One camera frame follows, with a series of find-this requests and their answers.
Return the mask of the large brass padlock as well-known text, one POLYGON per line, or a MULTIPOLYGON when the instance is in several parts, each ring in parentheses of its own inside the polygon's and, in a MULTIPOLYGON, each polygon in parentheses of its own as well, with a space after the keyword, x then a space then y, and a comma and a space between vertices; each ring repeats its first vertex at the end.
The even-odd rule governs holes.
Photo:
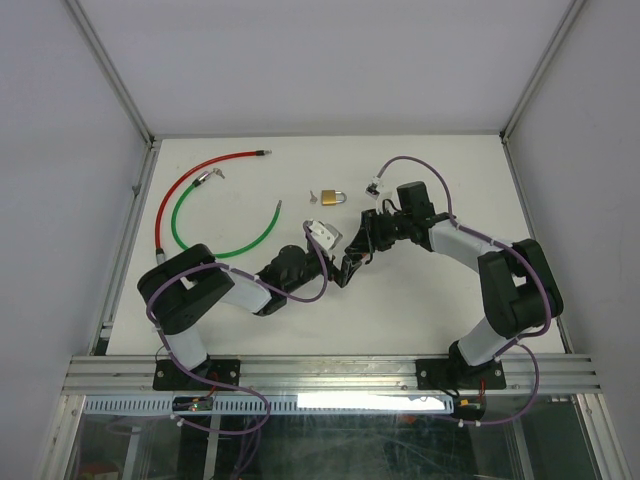
POLYGON ((322 206, 336 206, 347 201, 347 195, 337 190, 322 190, 320 201, 322 206))

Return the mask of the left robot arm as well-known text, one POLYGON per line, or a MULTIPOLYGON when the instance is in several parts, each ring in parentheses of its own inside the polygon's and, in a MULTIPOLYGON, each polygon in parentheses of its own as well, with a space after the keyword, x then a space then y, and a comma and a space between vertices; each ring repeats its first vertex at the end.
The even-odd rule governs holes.
POLYGON ((337 267, 326 253, 311 245, 287 245, 280 249, 255 277, 220 266, 209 268, 218 258, 197 244, 145 273, 137 290, 178 359, 156 362, 153 388, 157 391, 209 388, 207 380, 236 385, 232 377, 238 365, 211 358, 196 323, 216 304, 236 306, 264 317, 283 308, 289 296, 317 278, 346 286, 357 269, 372 255, 351 252, 337 267))

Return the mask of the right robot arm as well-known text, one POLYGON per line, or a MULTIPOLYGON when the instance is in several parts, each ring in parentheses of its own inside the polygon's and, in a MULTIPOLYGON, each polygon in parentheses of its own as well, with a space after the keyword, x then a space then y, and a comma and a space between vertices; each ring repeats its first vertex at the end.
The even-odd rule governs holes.
POLYGON ((447 256, 478 274, 484 315, 449 347, 446 359, 418 365, 420 388, 454 392, 473 389, 488 378, 497 357, 527 334, 544 329, 564 310, 564 302, 540 244, 533 239, 510 243, 452 223, 436 212, 426 185, 415 181, 397 189, 400 206, 387 210, 390 199, 370 184, 378 201, 365 210, 352 242, 345 248, 334 280, 346 286, 376 252, 409 240, 447 256))

